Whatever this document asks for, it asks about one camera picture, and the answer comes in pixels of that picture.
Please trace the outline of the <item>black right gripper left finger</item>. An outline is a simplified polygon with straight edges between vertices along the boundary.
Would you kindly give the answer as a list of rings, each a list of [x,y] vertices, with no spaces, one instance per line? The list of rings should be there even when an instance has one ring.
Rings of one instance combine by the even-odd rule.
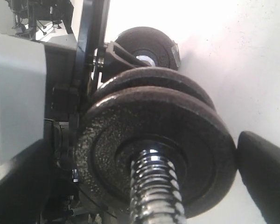
[[[34,224],[54,183],[50,143],[41,139],[0,165],[0,224]]]

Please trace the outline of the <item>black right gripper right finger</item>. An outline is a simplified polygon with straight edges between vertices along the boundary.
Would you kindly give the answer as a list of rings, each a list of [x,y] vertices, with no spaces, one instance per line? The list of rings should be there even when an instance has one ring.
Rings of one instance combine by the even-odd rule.
[[[243,131],[238,138],[238,169],[252,200],[268,224],[280,224],[280,147]]]

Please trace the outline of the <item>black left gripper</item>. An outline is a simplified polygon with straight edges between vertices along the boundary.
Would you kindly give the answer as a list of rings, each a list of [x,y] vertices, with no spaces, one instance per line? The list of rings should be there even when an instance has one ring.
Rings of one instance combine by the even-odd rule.
[[[92,196],[144,223],[137,168],[145,137],[145,67],[117,44],[103,46],[107,0],[82,6],[75,65],[63,100],[68,114],[82,116],[75,128],[75,158]]]

